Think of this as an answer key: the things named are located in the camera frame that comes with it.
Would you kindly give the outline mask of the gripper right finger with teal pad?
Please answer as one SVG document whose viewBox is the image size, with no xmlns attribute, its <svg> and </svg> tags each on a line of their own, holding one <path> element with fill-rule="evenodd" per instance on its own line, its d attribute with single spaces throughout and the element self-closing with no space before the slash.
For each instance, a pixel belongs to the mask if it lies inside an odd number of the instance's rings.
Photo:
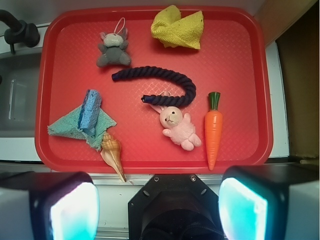
<svg viewBox="0 0 320 240">
<path fill-rule="evenodd" d="M 319 167 L 232 166 L 223 175 L 218 208 L 229 240 L 318 240 Z"/>
</svg>

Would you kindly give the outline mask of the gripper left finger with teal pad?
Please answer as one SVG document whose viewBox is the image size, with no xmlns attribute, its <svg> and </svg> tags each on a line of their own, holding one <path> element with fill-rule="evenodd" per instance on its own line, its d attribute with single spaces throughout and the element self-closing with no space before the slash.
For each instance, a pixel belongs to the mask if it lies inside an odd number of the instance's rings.
<svg viewBox="0 0 320 240">
<path fill-rule="evenodd" d="M 2 240 L 93 240 L 98 189 L 85 172 L 2 172 Z"/>
</svg>

